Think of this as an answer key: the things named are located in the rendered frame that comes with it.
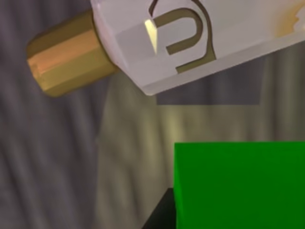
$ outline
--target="gold bottle cap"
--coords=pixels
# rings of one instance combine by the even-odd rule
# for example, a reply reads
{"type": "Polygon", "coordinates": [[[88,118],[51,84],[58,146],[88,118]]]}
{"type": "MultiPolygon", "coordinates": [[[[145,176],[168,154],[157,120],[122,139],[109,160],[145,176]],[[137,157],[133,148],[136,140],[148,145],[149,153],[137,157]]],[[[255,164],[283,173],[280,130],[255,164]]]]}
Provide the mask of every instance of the gold bottle cap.
{"type": "Polygon", "coordinates": [[[28,64],[42,90],[57,97],[118,70],[95,30],[92,10],[36,36],[28,64]]]}

